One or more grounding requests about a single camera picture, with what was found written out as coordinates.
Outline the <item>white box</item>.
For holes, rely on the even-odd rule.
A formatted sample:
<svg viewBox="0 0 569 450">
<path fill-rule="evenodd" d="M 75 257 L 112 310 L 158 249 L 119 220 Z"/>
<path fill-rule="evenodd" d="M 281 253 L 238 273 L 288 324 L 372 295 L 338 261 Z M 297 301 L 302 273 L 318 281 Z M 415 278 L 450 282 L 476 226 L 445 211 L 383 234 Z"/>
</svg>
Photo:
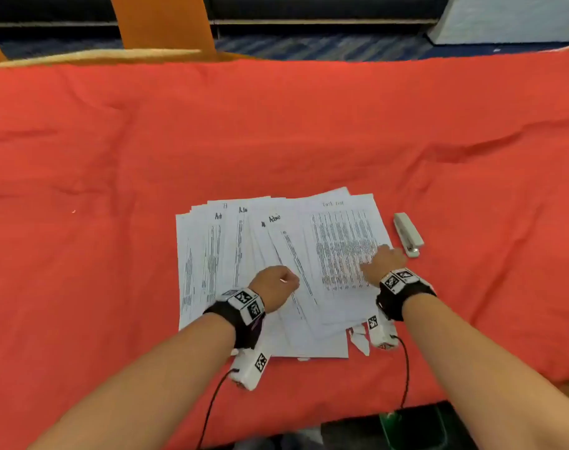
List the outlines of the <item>white box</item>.
<svg viewBox="0 0 569 450">
<path fill-rule="evenodd" d="M 435 45 L 569 43 L 569 0 L 449 0 Z"/>
</svg>

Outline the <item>white stapler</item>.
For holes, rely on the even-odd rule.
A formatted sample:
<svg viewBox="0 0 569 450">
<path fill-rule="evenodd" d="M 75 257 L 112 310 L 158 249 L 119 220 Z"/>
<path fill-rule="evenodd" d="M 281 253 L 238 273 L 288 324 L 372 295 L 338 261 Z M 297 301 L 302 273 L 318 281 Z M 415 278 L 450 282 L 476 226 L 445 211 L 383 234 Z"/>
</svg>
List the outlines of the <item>white stapler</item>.
<svg viewBox="0 0 569 450">
<path fill-rule="evenodd" d="M 418 258 L 424 241 L 413 222 L 405 212 L 398 212 L 393 216 L 393 223 L 406 255 Z"/>
</svg>

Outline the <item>green plastic container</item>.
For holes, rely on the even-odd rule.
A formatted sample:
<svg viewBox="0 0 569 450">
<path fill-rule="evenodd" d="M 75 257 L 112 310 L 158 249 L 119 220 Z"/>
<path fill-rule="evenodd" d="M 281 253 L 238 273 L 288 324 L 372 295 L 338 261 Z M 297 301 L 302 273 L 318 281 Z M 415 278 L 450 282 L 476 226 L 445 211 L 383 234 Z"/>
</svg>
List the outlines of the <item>green plastic container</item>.
<svg viewBox="0 0 569 450">
<path fill-rule="evenodd" d="M 379 415 L 389 450 L 445 450 L 448 433 L 438 406 L 403 408 Z"/>
</svg>

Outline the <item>red tablecloth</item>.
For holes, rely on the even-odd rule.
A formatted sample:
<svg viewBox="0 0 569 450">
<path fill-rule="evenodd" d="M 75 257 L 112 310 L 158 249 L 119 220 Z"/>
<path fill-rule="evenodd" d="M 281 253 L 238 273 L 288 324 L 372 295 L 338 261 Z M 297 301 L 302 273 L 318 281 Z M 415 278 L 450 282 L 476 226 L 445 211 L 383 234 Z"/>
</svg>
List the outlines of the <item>red tablecloth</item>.
<svg viewBox="0 0 569 450">
<path fill-rule="evenodd" d="M 569 51 L 0 68 L 0 450 L 178 327 L 175 215 L 373 194 L 410 267 L 569 380 Z"/>
</svg>

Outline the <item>person's right forearm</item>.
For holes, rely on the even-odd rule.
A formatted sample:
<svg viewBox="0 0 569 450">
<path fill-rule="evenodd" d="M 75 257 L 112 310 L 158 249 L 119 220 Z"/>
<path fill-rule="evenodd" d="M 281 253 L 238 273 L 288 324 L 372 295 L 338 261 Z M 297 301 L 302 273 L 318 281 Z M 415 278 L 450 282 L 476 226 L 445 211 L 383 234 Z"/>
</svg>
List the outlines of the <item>person's right forearm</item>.
<svg viewBox="0 0 569 450">
<path fill-rule="evenodd" d="M 437 297 L 405 301 L 407 330 L 480 450 L 569 450 L 569 398 Z"/>
</svg>

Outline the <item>person's right hand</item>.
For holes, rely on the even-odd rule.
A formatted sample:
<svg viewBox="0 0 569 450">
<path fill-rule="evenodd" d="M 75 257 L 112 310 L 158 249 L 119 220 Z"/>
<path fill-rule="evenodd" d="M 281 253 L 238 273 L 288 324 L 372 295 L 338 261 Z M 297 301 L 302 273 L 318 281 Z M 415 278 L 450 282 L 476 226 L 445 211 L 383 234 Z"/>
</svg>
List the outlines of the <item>person's right hand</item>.
<svg viewBox="0 0 569 450">
<path fill-rule="evenodd" d="M 380 245 L 371 260 L 360 264 L 361 272 L 367 283 L 379 287 L 379 283 L 393 270 L 404 268 L 408 258 L 399 248 Z"/>
</svg>

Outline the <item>person's left hand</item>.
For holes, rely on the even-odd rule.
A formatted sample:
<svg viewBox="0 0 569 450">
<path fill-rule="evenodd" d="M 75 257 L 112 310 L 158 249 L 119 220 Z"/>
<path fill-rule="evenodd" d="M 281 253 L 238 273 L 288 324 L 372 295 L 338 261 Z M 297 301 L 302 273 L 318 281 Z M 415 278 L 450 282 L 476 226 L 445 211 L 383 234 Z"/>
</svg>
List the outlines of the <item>person's left hand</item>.
<svg viewBox="0 0 569 450">
<path fill-rule="evenodd" d="M 262 299 L 266 314 L 278 310 L 288 299 L 288 297 L 279 296 L 277 289 L 277 268 L 282 267 L 287 268 L 283 265 L 277 265 L 261 270 L 249 284 L 250 290 L 257 293 Z"/>
</svg>

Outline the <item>person's left forearm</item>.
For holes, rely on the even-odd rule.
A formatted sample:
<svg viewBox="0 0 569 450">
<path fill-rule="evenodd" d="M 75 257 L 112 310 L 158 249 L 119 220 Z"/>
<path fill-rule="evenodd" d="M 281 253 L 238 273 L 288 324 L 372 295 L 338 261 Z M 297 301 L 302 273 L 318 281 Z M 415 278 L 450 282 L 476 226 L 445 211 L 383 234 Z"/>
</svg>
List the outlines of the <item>person's left forearm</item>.
<svg viewBox="0 0 569 450">
<path fill-rule="evenodd" d="M 160 450 L 234 346 L 233 325 L 204 314 L 107 379 L 27 450 Z"/>
</svg>

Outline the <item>pile of printed paper sheets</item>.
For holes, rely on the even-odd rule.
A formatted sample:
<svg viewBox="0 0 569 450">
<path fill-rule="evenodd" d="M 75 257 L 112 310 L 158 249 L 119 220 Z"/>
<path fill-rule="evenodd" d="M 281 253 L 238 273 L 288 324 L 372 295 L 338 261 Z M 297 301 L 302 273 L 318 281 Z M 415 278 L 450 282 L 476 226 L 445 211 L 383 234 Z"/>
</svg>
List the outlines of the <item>pile of printed paper sheets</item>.
<svg viewBox="0 0 569 450">
<path fill-rule="evenodd" d="M 347 188 L 302 197 L 208 201 L 176 216 L 179 329 L 269 266 L 298 289 L 264 322 L 259 346 L 275 357 L 347 358 L 348 330 L 376 314 L 360 264 L 390 237 L 372 194 Z"/>
</svg>

